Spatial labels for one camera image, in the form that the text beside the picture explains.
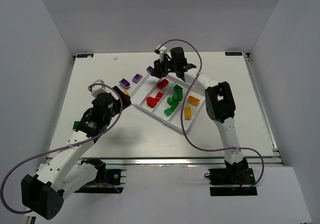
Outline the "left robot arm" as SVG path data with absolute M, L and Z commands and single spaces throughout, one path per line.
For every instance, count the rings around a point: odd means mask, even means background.
M 22 203 L 46 220 L 53 219 L 64 201 L 74 192 L 90 183 L 98 185 L 107 179 L 106 165 L 96 158 L 81 162 L 76 171 L 72 168 L 112 125 L 112 118 L 131 105 L 131 98 L 118 87 L 114 97 L 105 87 L 89 88 L 94 100 L 67 141 L 67 149 L 59 151 L 34 176 L 26 175 L 21 182 Z

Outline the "red round lego brick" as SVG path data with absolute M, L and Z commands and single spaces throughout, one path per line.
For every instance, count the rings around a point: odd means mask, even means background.
M 147 97 L 146 103 L 148 107 L 154 108 L 157 105 L 157 100 L 153 97 Z

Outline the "yellow curved lego brick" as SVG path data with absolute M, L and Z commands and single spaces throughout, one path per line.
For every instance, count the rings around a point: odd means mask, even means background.
M 192 118 L 192 109 L 190 107 L 184 107 L 183 113 L 185 120 L 190 120 Z

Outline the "green studded lego plate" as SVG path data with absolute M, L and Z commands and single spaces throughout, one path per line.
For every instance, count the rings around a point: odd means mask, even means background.
M 174 87 L 173 87 L 173 90 L 176 92 L 176 94 L 181 94 L 181 95 L 183 95 L 183 88 L 181 87 L 181 86 L 179 86 L 179 85 L 175 85 Z

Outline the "red wedge lego brick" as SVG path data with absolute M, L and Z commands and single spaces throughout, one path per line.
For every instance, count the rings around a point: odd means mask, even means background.
M 163 96 L 164 96 L 164 94 L 162 92 L 158 92 L 155 97 L 156 101 L 160 101 Z

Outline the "purple round lego brick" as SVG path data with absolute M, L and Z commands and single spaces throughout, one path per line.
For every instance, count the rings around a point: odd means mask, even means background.
M 129 81 L 127 81 L 125 78 L 123 78 L 122 80 L 119 81 L 119 84 L 121 87 L 123 87 L 124 89 L 128 89 L 130 88 L 131 84 Z

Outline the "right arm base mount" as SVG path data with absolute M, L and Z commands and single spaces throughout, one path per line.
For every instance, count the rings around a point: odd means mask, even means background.
M 209 181 L 211 197 L 249 197 L 258 195 L 256 187 L 249 188 L 256 182 L 251 168 L 235 180 L 232 180 L 227 175 L 227 169 L 208 169 L 204 177 Z

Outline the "yellow lego brick from stack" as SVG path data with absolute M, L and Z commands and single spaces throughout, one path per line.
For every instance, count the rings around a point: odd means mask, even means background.
M 191 104 L 191 105 L 193 105 L 193 106 L 195 106 L 195 107 L 198 107 L 198 105 L 200 104 L 200 100 L 199 100 L 198 98 L 193 97 L 193 96 L 190 95 L 190 96 L 187 98 L 187 103 L 188 103 L 188 104 Z

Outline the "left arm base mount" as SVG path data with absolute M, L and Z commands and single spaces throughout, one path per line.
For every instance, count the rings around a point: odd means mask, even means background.
M 80 165 L 83 164 L 94 168 L 94 179 L 85 183 L 75 193 L 121 194 L 123 192 L 127 177 L 125 169 L 107 167 L 105 162 L 96 158 L 82 160 Z

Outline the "small purple lego brick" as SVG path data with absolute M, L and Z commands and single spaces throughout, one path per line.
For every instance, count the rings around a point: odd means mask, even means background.
M 135 84 L 137 84 L 142 78 L 143 78 L 143 76 L 142 76 L 141 74 L 137 73 L 137 74 L 133 77 L 132 82 L 135 83 Z

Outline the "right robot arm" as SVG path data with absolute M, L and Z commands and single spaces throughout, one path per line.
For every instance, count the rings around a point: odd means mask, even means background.
M 248 162 L 240 149 L 235 129 L 235 102 L 229 83 L 217 82 L 202 73 L 202 62 L 197 68 L 188 63 L 182 47 L 175 47 L 167 55 L 167 49 L 159 45 L 154 51 L 159 59 L 154 61 L 151 76 L 164 78 L 175 73 L 189 89 L 195 87 L 204 94 L 206 113 L 218 128 L 224 151 L 226 178 L 235 183 L 249 169 Z

